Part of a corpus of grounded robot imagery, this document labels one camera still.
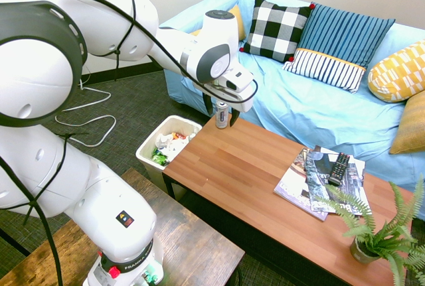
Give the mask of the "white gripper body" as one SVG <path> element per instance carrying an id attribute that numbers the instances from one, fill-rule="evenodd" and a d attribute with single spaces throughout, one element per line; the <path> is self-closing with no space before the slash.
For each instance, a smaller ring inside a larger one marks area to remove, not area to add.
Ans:
<path id="1" fill-rule="evenodd" d="M 239 112 L 247 112 L 253 105 L 253 97 L 256 94 L 256 81 L 253 80 L 245 89 L 239 92 L 212 84 L 201 85 L 200 91 L 210 95 L 212 99 L 224 102 Z"/>

